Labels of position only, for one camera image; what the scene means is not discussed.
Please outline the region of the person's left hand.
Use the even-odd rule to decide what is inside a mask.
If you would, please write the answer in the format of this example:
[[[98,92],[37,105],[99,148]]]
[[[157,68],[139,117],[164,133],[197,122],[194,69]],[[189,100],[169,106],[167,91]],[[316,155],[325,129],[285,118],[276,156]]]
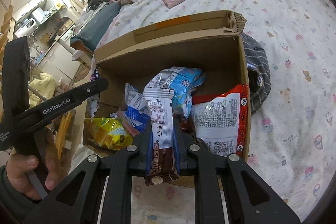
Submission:
[[[46,129],[46,132],[45,166],[48,170],[48,175],[45,186],[48,190],[52,191],[65,178],[66,173],[58,159],[58,151],[54,143],[53,133],[49,129]],[[18,153],[12,154],[6,165],[6,174],[9,183],[19,193],[34,201],[40,200],[41,197],[31,184],[27,173],[36,169],[38,165],[39,162],[36,156],[25,156]]]

